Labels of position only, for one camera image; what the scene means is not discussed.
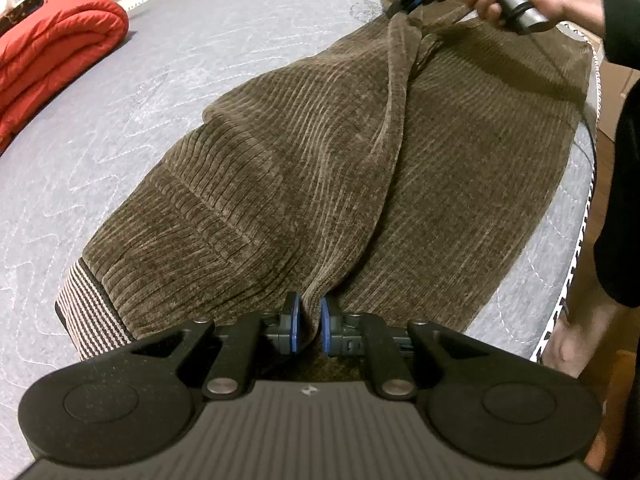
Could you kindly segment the person black sleeve forearm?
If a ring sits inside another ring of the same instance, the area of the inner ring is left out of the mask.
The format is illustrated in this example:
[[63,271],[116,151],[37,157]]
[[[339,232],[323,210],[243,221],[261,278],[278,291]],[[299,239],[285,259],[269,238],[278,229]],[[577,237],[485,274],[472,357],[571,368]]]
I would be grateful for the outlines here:
[[640,1],[602,0],[604,50],[608,62],[640,68]]

